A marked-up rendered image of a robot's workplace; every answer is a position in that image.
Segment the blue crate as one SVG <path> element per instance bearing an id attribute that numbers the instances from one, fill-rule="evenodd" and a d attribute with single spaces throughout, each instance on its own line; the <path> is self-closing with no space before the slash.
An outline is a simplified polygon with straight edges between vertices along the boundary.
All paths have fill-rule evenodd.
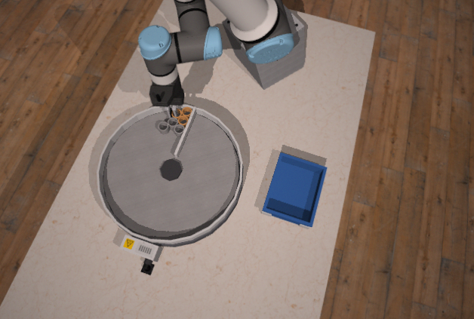
<path id="1" fill-rule="evenodd" d="M 280 152 L 262 214 L 312 227 L 326 171 L 327 167 Z"/>

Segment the grey metal ring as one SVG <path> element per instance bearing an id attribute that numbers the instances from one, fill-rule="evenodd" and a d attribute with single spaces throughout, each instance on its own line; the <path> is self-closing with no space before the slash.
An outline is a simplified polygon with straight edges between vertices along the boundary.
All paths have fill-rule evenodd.
<path id="1" fill-rule="evenodd" d="M 179 130 L 179 129 L 183 129 L 183 131 L 182 131 L 181 133 L 178 133 L 177 130 Z M 184 128 L 184 126 L 183 126 L 182 124 L 176 125 L 176 126 L 174 127 L 174 132 L 175 132 L 176 136 L 181 137 L 182 134 L 183 134 L 183 132 L 184 132 L 184 129 L 185 129 L 185 128 Z"/>
<path id="2" fill-rule="evenodd" d="M 177 123 L 176 123 L 174 126 L 171 126 L 171 123 L 172 123 L 172 122 L 177 122 Z M 178 120 L 177 120 L 176 118 L 169 118 L 169 119 L 168 119 L 168 125 L 169 125 L 169 128 L 170 128 L 171 130 L 174 130 L 174 127 L 175 127 L 176 125 L 178 125 L 178 124 L 179 124 L 179 123 L 178 123 Z"/>
<path id="3" fill-rule="evenodd" d="M 167 128 L 165 130 L 161 130 L 161 128 L 164 127 L 164 126 L 167 126 Z M 158 125 L 158 128 L 159 128 L 160 133 L 162 133 L 162 134 L 167 134 L 170 131 L 169 125 L 165 121 L 160 122 L 159 125 Z"/>

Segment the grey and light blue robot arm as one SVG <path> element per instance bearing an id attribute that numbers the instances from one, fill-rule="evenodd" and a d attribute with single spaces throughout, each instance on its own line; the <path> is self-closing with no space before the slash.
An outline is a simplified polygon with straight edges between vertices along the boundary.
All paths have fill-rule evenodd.
<path id="1" fill-rule="evenodd" d="M 245 46 L 250 62 L 271 63 L 292 51 L 294 36 L 282 0 L 210 1 L 230 21 L 231 30 Z M 220 30 L 210 26 L 205 0 L 174 3 L 181 32 L 169 33 L 165 27 L 153 25 L 146 27 L 138 38 L 148 71 L 158 77 L 171 74 L 175 64 L 208 60 L 223 53 Z"/>

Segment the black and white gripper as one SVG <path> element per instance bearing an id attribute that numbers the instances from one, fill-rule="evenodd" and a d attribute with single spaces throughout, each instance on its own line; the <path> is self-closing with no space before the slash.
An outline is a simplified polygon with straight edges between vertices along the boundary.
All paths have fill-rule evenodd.
<path id="1" fill-rule="evenodd" d="M 150 86 L 149 90 L 149 96 L 152 105 L 165 107 L 165 110 L 167 110 L 168 112 L 169 118 L 172 118 L 172 110 L 174 112 L 174 117 L 178 117 L 177 106 L 183 105 L 185 95 L 183 88 L 181 87 L 177 65 L 170 75 L 164 77 L 156 77 L 149 73 L 149 76 L 152 80 L 152 85 Z M 170 107 L 170 105 L 172 106 L 172 108 Z"/>

